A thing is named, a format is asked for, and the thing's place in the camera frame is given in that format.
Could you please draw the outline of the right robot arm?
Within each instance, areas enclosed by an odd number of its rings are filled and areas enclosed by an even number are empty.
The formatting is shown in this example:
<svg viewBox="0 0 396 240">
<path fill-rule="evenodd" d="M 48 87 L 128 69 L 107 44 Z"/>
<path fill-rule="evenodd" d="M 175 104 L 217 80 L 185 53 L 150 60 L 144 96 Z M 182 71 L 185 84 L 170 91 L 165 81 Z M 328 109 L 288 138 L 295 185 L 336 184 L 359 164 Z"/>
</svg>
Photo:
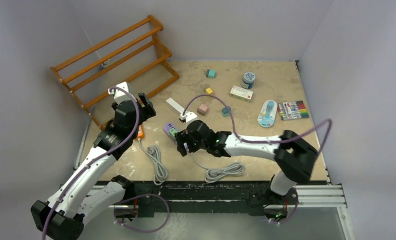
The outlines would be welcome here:
<svg viewBox="0 0 396 240">
<path fill-rule="evenodd" d="M 235 135 L 230 131 L 214 132 L 201 120 L 195 120 L 175 134 L 177 150 L 185 156 L 205 150 L 214 157 L 246 156 L 271 160 L 280 171 L 273 177 L 266 196 L 274 204 L 285 199 L 296 184 L 310 182 L 318 151 L 301 136 L 285 130 L 275 136 Z"/>
</svg>

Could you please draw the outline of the green charger plug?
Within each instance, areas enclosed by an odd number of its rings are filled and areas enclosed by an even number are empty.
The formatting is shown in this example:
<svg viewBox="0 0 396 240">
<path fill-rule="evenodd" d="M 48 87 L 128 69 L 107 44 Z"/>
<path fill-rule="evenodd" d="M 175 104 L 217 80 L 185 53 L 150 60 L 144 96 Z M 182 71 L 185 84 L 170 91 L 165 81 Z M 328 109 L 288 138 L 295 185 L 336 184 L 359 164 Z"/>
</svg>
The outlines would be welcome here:
<svg viewBox="0 0 396 240">
<path fill-rule="evenodd" d="M 178 133 L 178 131 L 175 128 L 170 128 L 169 133 L 172 138 L 175 138 L 175 135 Z"/>
</svg>

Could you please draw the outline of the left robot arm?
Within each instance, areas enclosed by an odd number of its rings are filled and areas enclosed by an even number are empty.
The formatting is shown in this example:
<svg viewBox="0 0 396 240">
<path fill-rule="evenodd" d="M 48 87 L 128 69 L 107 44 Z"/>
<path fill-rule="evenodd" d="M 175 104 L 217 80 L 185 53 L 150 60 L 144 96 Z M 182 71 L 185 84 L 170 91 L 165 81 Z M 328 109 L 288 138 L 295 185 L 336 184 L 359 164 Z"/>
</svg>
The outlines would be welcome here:
<svg viewBox="0 0 396 240">
<path fill-rule="evenodd" d="M 130 204 L 136 196 L 134 183 L 121 175 L 89 194 L 100 177 L 133 144 L 139 125 L 156 115 L 143 92 L 138 98 L 120 88 L 111 88 L 109 93 L 114 97 L 114 119 L 98 134 L 86 159 L 57 192 L 46 201 L 37 200 L 31 207 L 34 223 L 44 240 L 76 240 L 103 210 L 119 202 Z"/>
</svg>

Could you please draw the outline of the purple power strip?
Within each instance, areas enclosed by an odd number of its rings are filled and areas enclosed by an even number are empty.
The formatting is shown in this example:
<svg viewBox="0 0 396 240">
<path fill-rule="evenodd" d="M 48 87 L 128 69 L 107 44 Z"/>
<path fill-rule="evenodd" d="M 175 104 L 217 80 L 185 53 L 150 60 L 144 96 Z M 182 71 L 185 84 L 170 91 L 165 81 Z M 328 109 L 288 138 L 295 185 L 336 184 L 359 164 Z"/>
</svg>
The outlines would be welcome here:
<svg viewBox="0 0 396 240">
<path fill-rule="evenodd" d="M 178 132 L 177 128 L 172 124 L 172 123 L 166 123 L 163 126 L 163 131 L 167 135 L 167 137 L 175 144 L 177 145 L 175 135 Z"/>
</svg>

